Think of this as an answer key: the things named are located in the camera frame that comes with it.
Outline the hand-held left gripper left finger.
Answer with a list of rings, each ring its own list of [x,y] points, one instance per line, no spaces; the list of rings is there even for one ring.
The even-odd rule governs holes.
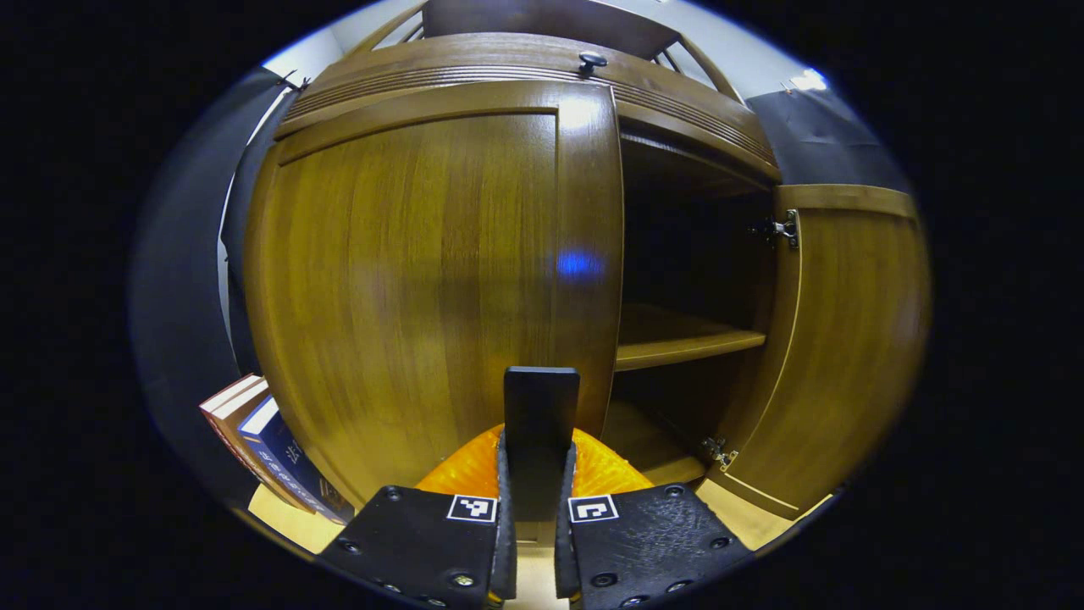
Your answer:
[[[415,486],[380,486],[318,556],[412,607],[501,609],[517,595],[517,544],[503,425]]]

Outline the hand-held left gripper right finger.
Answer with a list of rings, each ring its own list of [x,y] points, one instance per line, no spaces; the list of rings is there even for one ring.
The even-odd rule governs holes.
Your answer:
[[[572,609],[663,602],[752,560],[692,486],[655,485],[573,430],[555,521],[555,594]]]

